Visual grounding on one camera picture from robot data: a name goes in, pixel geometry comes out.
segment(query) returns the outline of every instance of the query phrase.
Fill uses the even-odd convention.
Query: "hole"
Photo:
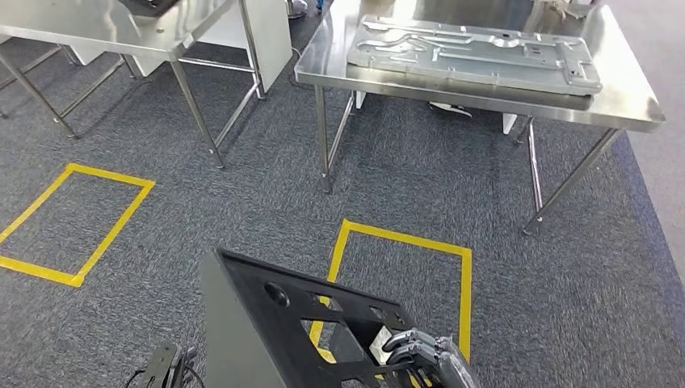
[[[340,382],[342,388],[368,388],[366,384],[359,381],[356,378],[348,378],[347,380],[342,380]]]
[[[276,283],[266,283],[264,285],[264,291],[269,294],[271,300],[276,302],[277,305],[282,307],[290,306],[290,299],[288,299],[288,295]]]
[[[361,361],[366,358],[359,342],[350,329],[337,322],[302,319],[309,341],[319,356],[329,364]]]
[[[374,306],[369,306],[371,308],[371,311],[373,314],[380,319],[381,321],[385,321],[385,319],[388,317],[388,315],[383,311],[382,309],[379,309],[378,307]]]
[[[321,303],[328,310],[343,311],[343,308],[340,306],[340,303],[338,303],[338,301],[336,301],[333,297],[327,297],[326,295],[319,295],[317,293],[313,293],[312,299],[314,303]]]
[[[395,318],[397,318],[397,321],[399,321],[400,324],[405,324],[405,320],[402,319],[402,317],[397,312],[395,312]]]

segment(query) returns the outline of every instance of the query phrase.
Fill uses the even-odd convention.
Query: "gray carpet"
[[[316,22],[310,15],[293,23],[296,47]],[[46,47],[3,45],[19,63]],[[194,52],[235,59],[221,48]],[[74,68],[54,57],[31,79],[64,107],[113,61]],[[212,247],[324,277],[345,217],[473,250],[472,361],[485,386],[685,386],[683,327],[672,308],[682,289],[664,286],[677,275],[667,251],[652,249],[659,236],[645,231],[636,204],[649,198],[635,189],[642,183],[624,138],[540,234],[524,237],[533,206],[527,154],[498,132],[499,115],[474,111],[467,120],[369,95],[351,118],[327,196],[317,180],[313,92],[292,86],[291,71],[292,63],[266,101],[250,103],[221,147],[224,171],[203,152],[168,65],[148,83],[121,69],[69,118],[82,135],[76,141],[18,85],[0,92],[10,115],[0,120],[0,226],[67,162],[157,183],[81,288],[0,271],[1,385],[122,386],[162,340],[198,344],[202,356],[198,263]],[[187,72],[216,133],[250,77]],[[326,96],[333,131],[347,95]],[[549,194],[602,129],[536,123]],[[77,268],[134,192],[100,179],[65,183],[0,254]],[[422,328],[449,335],[457,329],[459,274],[448,255],[353,234],[339,281],[401,299]]]

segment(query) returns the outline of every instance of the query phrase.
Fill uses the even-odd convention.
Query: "robotic hand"
[[[423,370],[433,386],[482,388],[476,374],[451,338],[435,339],[414,328],[393,335],[382,349],[391,353],[386,364],[413,361],[417,368]],[[415,378],[420,386],[425,386],[420,375]]]

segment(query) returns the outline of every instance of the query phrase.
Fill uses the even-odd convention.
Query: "yellow tape rectangle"
[[[133,202],[124,210],[124,213],[115,222],[114,226],[107,233],[104,240],[98,245],[92,255],[88,258],[83,267],[76,273],[76,275],[61,271],[56,271],[54,269],[41,267],[40,265],[25,263],[17,259],[12,259],[5,256],[0,256],[0,267],[11,269],[13,271],[26,273],[28,275],[38,276],[43,279],[56,281],[57,283],[62,283],[64,285],[72,285],[74,287],[80,287],[83,283],[88,272],[95,266],[100,257],[103,255],[105,250],[109,247],[114,237],[121,231],[121,229],[126,224],[126,221],[133,215],[133,212],[138,209],[141,202],[149,194],[152,187],[154,187],[154,182],[151,180],[140,179],[134,176],[119,174],[117,172],[100,170],[99,168],[93,168],[88,166],[82,166],[76,163],[69,163],[66,165],[64,171],[62,171],[54,182],[48,186],[45,191],[33,201],[32,204],[28,206],[26,210],[23,211],[7,228],[0,232],[0,243],[5,241],[10,234],[12,234],[21,224],[26,221],[47,199],[52,195],[57,188],[62,185],[67,178],[73,173],[79,172],[82,174],[94,175],[100,178],[115,180],[121,183],[133,184],[136,186],[141,186],[142,189],[138,192]]]
[[[417,247],[424,247],[435,251],[441,251],[452,255],[458,255],[461,258],[461,287],[460,287],[460,306],[459,306],[459,349],[464,354],[464,358],[468,361],[471,354],[471,250],[457,245],[448,244],[446,242],[439,242],[430,240],[428,238],[416,237],[410,234],[403,234],[359,224],[356,222],[342,220],[340,231],[338,232],[338,240],[333,249],[331,256],[330,268],[328,277],[330,282],[335,282],[338,279],[338,272],[340,271],[340,263],[343,261],[343,252],[347,245],[347,238],[350,232],[358,232],[368,234],[378,238],[386,238],[388,240],[398,241],[400,243],[407,243]],[[321,303],[328,304],[328,298],[322,297]],[[318,347],[321,340],[321,331],[323,330],[323,322],[316,321],[312,323],[312,328],[309,330],[309,338],[312,343]]]

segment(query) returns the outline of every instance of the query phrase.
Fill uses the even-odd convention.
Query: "black metal frame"
[[[242,386],[242,374],[246,375],[245,379],[248,375],[254,376],[243,369],[259,365],[260,373],[273,373],[274,381],[289,388],[340,387],[343,381],[351,379],[366,386],[378,386],[377,374],[396,386],[397,377],[391,372],[412,365],[379,365],[369,350],[383,326],[390,331],[404,331],[414,326],[414,320],[397,302],[221,249],[214,251],[204,263],[203,287],[207,301],[210,384],[212,379],[225,382],[231,376],[232,385]],[[320,296],[332,297],[340,310],[329,309],[320,302]],[[382,314],[375,313],[372,307]],[[347,327],[364,350],[364,359],[337,364],[325,361],[303,330],[302,320]],[[242,351],[237,342],[255,342],[249,338],[259,338],[256,342],[261,343],[254,346],[263,346],[266,351],[250,349],[253,354],[246,352],[243,358],[227,353]],[[228,344],[235,344],[236,348],[224,349]],[[213,356],[222,360],[210,360]],[[231,365],[237,363],[244,367],[238,369],[240,366]],[[212,370],[212,364],[217,369],[223,365],[224,369],[236,370]]]

